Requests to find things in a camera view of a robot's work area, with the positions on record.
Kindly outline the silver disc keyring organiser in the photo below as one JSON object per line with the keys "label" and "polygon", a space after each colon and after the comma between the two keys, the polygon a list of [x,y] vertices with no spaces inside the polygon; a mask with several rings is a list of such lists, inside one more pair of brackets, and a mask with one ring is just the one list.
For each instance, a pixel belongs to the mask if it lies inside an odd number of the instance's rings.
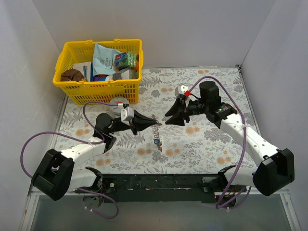
{"label": "silver disc keyring organiser", "polygon": [[153,136],[154,136],[153,140],[154,140],[154,139],[159,139],[159,140],[160,140],[160,143],[159,143],[159,144],[155,144],[155,145],[157,146],[157,149],[158,149],[160,152],[162,152],[162,140],[160,139],[160,135],[159,135],[159,131],[160,131],[160,127],[161,127],[161,126],[158,126],[158,125],[157,125],[157,123],[159,122],[159,120],[157,119],[157,117],[156,117],[154,114],[152,114],[151,118],[152,118],[152,119],[155,119],[155,121],[156,121],[156,125],[153,125],[153,126],[152,126],[152,132],[153,132]]}

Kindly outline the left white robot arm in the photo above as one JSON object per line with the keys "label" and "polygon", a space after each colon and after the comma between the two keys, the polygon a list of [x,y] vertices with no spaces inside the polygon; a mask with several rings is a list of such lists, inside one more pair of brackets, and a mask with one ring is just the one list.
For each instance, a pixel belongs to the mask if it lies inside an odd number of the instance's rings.
{"label": "left white robot arm", "polygon": [[123,109],[118,118],[101,113],[96,118],[94,134],[89,141],[66,150],[50,149],[45,153],[31,184],[54,201],[62,198],[67,191],[78,193],[85,189],[93,193],[101,192],[102,173],[92,167],[82,170],[78,167],[109,151],[116,141],[112,135],[115,132],[131,130],[136,135],[157,123],[157,120],[143,116],[130,107]]}

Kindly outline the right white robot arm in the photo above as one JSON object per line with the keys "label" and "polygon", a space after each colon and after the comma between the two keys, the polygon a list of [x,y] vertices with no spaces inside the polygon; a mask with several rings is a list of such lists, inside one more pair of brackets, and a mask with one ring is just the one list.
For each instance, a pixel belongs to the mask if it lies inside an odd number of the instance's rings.
{"label": "right white robot arm", "polygon": [[176,101],[165,114],[169,117],[166,124],[184,126],[190,121],[190,116],[204,114],[244,147],[256,165],[251,169],[235,165],[226,167],[218,172],[216,180],[209,182],[211,187],[229,191],[235,185],[251,186],[270,196],[294,181],[294,155],[289,149],[279,149],[246,126],[239,111],[222,102],[215,82],[204,81],[199,89],[200,97],[193,101],[188,87],[181,85],[175,88]]}

